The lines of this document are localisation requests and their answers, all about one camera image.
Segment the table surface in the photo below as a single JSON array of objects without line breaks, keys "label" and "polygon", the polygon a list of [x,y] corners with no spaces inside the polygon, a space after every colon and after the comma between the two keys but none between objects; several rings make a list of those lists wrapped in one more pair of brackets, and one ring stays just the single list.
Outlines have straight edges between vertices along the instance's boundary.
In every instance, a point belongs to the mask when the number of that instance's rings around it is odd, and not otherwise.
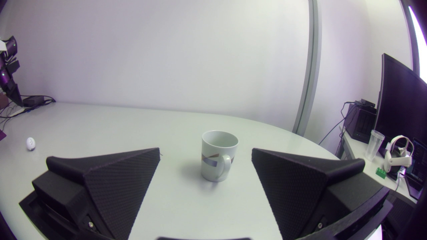
[{"label": "table surface", "polygon": [[[235,134],[240,142],[228,178],[200,174],[201,136]],[[19,202],[47,171],[46,157],[79,158],[159,147],[161,161],[129,239],[281,239],[251,162],[252,148],[337,159],[289,131],[237,117],[54,103],[11,119],[0,141],[0,211],[18,239],[43,239]],[[34,151],[26,149],[33,137]]]},{"label": "table surface", "polygon": [[[370,176],[377,182],[381,183],[383,186],[386,186],[393,191],[396,190],[396,187],[398,186],[398,181],[395,181],[389,178],[388,176],[383,179],[375,173],[378,167],[384,169],[384,158],[379,152],[377,152],[372,162],[368,161],[365,158],[365,151],[368,147],[368,144],[351,138],[347,132],[344,133],[343,139],[347,143],[348,150],[352,158],[362,158],[365,160],[365,168],[363,169],[364,173],[366,173],[368,176]],[[405,178],[400,175],[399,187],[397,188],[397,192],[409,198],[414,203],[417,203],[417,200],[409,195],[408,186],[405,182]]]}]

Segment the white wall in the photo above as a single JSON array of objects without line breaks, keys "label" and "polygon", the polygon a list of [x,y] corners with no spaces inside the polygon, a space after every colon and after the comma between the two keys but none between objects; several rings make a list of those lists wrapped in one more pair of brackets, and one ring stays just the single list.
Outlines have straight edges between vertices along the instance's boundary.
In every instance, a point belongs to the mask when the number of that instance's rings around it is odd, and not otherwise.
[{"label": "white wall", "polygon": [[21,94],[295,122],[307,1],[10,0],[0,21]]},{"label": "white wall", "polygon": [[[304,136],[316,143],[342,119],[339,111],[344,102],[364,98],[377,103],[382,53],[411,63],[409,33],[399,0],[319,0],[319,5],[322,56]],[[321,146],[335,154],[339,140],[337,127]]]}]

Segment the mug handle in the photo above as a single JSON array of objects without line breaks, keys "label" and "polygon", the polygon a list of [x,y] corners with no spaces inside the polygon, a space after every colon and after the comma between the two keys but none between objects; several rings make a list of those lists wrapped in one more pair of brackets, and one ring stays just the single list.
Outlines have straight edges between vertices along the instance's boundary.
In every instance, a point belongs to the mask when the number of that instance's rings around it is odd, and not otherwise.
[{"label": "mug handle", "polygon": [[224,163],[224,168],[222,170],[221,175],[217,177],[217,179],[222,178],[223,176],[226,176],[231,168],[231,158],[228,155],[222,155],[219,156],[219,161]]}]

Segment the white ball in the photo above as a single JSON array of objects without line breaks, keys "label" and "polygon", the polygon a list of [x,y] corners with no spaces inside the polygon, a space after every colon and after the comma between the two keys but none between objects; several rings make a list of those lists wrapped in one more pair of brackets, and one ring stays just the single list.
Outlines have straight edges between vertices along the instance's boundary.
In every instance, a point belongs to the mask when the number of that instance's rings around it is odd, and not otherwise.
[{"label": "white ball", "polygon": [[30,150],[30,151],[32,151],[32,150],[35,149],[34,138],[31,138],[31,137],[27,138],[27,149]]}]

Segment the window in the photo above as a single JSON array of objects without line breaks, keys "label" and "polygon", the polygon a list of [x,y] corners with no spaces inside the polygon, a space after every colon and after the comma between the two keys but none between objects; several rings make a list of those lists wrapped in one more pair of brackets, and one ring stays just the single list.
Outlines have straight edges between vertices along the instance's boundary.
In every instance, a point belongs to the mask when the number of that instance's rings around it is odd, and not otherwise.
[{"label": "window", "polygon": [[420,67],[420,77],[427,82],[427,44],[424,39],[423,32],[421,30],[420,24],[418,23],[417,18],[415,17],[412,8],[408,6],[409,12],[411,13],[412,22],[415,29],[415,36],[417,39],[418,46],[418,57],[419,57],[419,67]]}]

